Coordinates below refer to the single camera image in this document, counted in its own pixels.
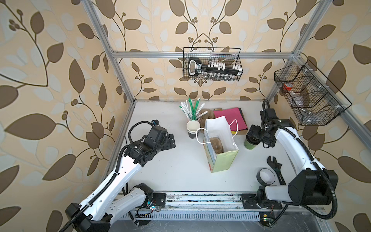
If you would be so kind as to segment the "green paper coffee cup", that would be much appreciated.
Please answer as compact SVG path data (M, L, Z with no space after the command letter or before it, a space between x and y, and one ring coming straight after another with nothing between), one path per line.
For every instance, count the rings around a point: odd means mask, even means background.
M248 150L253 150L256 146L252 146L251 144L247 144L245 145L245 142L244 142L244 147Z

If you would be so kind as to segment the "green white paper gift bag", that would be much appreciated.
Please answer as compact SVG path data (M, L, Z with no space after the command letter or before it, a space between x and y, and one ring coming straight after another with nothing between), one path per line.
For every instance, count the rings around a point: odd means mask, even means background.
M203 132L203 140L199 140L198 135L196 140L205 149L211 173L228 170L239 152L234 141L235 135L231 133L231 125L238 126L237 120L234 119L229 124L222 116L207 119L204 127L196 130L196 132Z

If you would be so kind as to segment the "stack of paper cups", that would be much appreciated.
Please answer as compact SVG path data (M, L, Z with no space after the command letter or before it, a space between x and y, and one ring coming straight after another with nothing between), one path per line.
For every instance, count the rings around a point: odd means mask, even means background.
M186 129L188 133L188 137L190 139L196 139L196 135L198 134L199 128L201 127L200 123L196 120L191 120L186 124Z

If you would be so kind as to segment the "black plastic cup lid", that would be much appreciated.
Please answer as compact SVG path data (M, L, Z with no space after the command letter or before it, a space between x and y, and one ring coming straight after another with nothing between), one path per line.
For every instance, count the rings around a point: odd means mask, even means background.
M255 138L253 138L253 137L251 137L249 135L246 136L245 145L251 144L252 146L256 146L259 143L260 143L259 140L255 139Z

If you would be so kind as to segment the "single brown pulp cup carrier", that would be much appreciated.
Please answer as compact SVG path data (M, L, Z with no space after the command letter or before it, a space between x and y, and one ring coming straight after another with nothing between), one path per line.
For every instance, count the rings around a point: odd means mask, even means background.
M210 142L211 142L211 145L212 145L212 148L215 154L224 153L224 148L223 148L222 142L219 137L210 138Z

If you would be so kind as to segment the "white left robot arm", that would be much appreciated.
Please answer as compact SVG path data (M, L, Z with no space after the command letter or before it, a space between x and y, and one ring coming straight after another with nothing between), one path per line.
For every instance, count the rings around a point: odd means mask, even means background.
M73 228L78 232L108 232L123 215L152 204L153 190L144 183L115 199L128 181L159 152L176 147L174 135L159 126L158 121L145 123L151 126L149 133L133 141L128 132L129 144L120 150L114 170L81 203L67 207L69 221L60 231Z

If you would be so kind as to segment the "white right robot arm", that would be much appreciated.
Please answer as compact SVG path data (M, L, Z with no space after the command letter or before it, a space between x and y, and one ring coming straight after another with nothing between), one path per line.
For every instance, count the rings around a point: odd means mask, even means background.
M338 175L327 170L310 152L300 139L294 124L288 119L279 119L272 108L260 112L261 125L252 125L246 140L252 145L262 144L264 148L274 148L279 142L294 168L296 177L284 181L282 164L273 156L267 158L268 165L278 177L279 185L261 185L257 190L255 204L260 208L271 207L273 203L288 206L301 206L320 219L332 219L338 211L335 189Z

